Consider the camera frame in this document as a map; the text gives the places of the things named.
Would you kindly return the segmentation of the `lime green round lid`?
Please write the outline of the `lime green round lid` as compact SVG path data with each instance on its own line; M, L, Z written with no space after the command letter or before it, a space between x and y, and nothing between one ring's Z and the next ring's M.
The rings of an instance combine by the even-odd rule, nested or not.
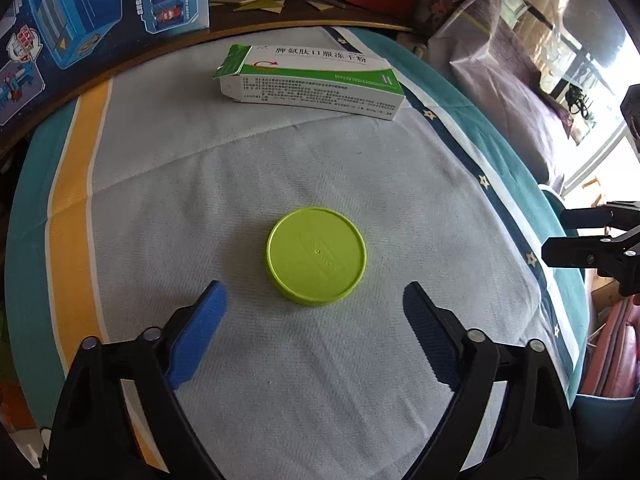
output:
M265 267L284 298L323 307L346 298L359 285L367 269L367 247L344 214L323 207L298 208L269 232Z

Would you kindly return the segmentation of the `white green medicine box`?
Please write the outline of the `white green medicine box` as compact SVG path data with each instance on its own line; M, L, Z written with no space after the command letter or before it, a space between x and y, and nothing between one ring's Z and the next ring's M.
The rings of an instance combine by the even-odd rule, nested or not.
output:
M224 96L241 103L392 120L405 101L389 62L346 50L234 44L214 78Z

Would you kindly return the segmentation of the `teal round trash bin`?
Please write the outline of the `teal round trash bin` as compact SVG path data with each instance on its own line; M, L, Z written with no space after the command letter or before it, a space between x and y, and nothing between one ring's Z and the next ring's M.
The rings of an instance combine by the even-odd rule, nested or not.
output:
M562 200L562 197L559 196L559 194L555 192L553 188L550 188L550 186L548 185L540 184L538 185L538 188L540 189L540 192L544 194L544 197L546 198L547 202L549 203L554 213L557 216L562 214L562 212L566 209L566 206Z

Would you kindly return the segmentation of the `grey teal striped tablecloth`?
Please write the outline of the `grey teal striped tablecloth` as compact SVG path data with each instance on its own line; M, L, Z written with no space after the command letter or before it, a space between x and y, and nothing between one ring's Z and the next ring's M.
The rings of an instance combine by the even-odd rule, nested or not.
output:
M250 46L384 58L393 118L240 102L215 74ZM405 316L419 284L472 349L548 356L573 404L582 276L525 162L448 79L375 32L293 28L144 63L35 130L6 244L6 313L35 423L52 428L85 340L155 346L195 314L163 385L229 479L399 479L454 397Z

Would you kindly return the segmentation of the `blue toy packaging box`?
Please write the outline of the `blue toy packaging box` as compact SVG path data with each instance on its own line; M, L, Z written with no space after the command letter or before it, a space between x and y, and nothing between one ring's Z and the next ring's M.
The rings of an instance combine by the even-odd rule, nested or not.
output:
M208 0L13 0L1 19L1 127L120 58L208 25Z

